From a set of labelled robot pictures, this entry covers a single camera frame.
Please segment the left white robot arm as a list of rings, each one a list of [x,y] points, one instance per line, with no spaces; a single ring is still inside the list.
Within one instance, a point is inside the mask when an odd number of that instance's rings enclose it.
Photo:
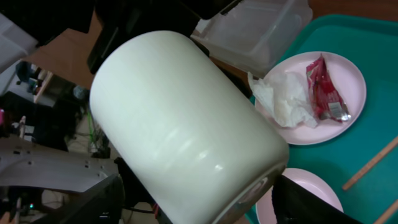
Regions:
[[[65,152],[16,136],[1,139],[1,185],[84,192],[117,174],[112,159]]]

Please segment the cream white cup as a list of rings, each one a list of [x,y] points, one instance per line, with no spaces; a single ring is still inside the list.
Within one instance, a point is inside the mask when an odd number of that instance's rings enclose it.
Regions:
[[[100,66],[90,108],[173,223],[232,223],[272,186],[287,142],[188,38],[139,35]]]

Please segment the red snack wrapper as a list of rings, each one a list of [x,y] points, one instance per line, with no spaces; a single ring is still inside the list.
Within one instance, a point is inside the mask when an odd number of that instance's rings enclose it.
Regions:
[[[308,97],[317,119],[343,123],[351,119],[348,107],[335,88],[322,54],[306,67]]]

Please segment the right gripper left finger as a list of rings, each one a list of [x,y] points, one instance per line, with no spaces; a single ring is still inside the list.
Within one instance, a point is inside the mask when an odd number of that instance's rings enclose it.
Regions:
[[[33,224],[118,224],[123,205],[123,181],[119,175],[113,174],[80,194],[76,200],[34,221]]]

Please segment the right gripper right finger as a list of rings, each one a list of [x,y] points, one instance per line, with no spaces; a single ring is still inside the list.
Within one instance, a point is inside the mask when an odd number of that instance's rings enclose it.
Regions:
[[[284,175],[274,182],[272,206],[277,224],[360,224]]]

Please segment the white napkin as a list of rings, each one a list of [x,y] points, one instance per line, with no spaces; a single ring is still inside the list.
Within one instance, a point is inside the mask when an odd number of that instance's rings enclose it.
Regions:
[[[248,73],[249,87],[262,107],[283,128],[304,124],[316,128],[318,120],[313,112],[304,76],[296,72],[267,74],[255,79]]]

